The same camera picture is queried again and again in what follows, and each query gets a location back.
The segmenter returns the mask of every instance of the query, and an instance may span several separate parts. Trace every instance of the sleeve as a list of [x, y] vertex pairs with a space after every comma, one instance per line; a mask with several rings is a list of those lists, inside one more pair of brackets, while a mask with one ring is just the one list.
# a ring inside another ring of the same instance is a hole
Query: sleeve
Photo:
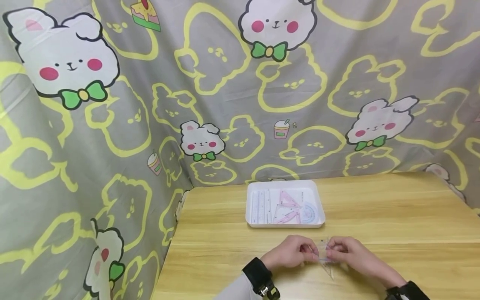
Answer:
[[421, 289], [413, 282], [409, 281], [404, 286], [390, 288], [387, 290], [386, 300], [430, 300]]
[[252, 284], [242, 272], [241, 275], [221, 291], [214, 300], [262, 300], [262, 297], [253, 292]]

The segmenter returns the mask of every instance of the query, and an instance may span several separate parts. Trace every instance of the white sleeve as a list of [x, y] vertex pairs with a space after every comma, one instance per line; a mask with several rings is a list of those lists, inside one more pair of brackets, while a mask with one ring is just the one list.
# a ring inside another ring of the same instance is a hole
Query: white sleeve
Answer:
[[214, 300], [262, 300], [262, 297], [253, 292], [252, 284], [242, 272], [241, 275], [221, 291]]

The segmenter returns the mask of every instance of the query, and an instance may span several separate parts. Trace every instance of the black wrist strap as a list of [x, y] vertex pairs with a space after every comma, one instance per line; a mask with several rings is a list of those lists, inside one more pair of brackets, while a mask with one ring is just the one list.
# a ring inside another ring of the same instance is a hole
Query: black wrist strap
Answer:
[[243, 272], [253, 286], [253, 291], [262, 297], [267, 296], [269, 300], [278, 300], [280, 292], [276, 289], [272, 281], [272, 272], [270, 272], [264, 263], [255, 257], [244, 268]]
[[401, 295], [411, 300], [429, 300], [427, 295], [425, 295], [413, 281], [409, 281], [402, 287], [388, 289], [386, 300], [402, 300]]

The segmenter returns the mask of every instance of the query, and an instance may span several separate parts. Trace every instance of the white tray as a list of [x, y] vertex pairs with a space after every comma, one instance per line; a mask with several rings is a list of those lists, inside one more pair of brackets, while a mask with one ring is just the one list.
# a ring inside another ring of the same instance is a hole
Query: white tray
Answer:
[[245, 220], [255, 228], [319, 228], [325, 212], [311, 180], [254, 182], [247, 189]]

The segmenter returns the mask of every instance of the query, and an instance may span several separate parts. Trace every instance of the wooden table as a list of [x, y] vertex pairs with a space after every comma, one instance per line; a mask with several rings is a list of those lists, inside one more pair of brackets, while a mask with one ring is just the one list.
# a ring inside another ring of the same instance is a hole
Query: wooden table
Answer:
[[[480, 297], [480, 218], [428, 173], [397, 173], [315, 180], [326, 214], [319, 229], [250, 228], [247, 186], [193, 189], [153, 300], [211, 300], [253, 257], [288, 234], [319, 241], [350, 235], [415, 281], [437, 300]], [[283, 300], [378, 299], [365, 280], [320, 265], [275, 277]]]

